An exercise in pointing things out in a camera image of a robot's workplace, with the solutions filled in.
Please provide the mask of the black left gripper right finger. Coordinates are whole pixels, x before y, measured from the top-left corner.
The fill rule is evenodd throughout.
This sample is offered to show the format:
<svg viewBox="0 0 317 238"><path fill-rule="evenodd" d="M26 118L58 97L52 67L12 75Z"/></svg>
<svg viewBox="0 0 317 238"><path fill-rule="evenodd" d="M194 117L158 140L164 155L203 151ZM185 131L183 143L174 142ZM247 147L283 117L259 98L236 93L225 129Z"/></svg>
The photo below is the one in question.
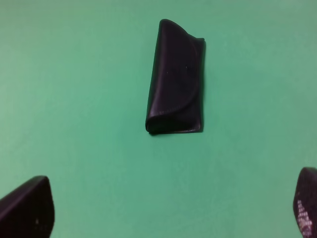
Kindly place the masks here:
<svg viewBox="0 0 317 238"><path fill-rule="evenodd" d="M293 211L302 237L317 238L316 168L301 169L293 200Z"/></svg>

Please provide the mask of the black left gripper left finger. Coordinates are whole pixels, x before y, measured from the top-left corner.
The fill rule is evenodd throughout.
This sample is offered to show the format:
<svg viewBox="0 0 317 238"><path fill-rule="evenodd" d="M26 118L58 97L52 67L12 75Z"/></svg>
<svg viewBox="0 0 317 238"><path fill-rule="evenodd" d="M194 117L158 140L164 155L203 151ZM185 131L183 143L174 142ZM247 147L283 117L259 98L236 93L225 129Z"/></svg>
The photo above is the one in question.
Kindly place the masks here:
<svg viewBox="0 0 317 238"><path fill-rule="evenodd" d="M50 181L35 176L0 199L2 238L49 238L55 221Z"/></svg>

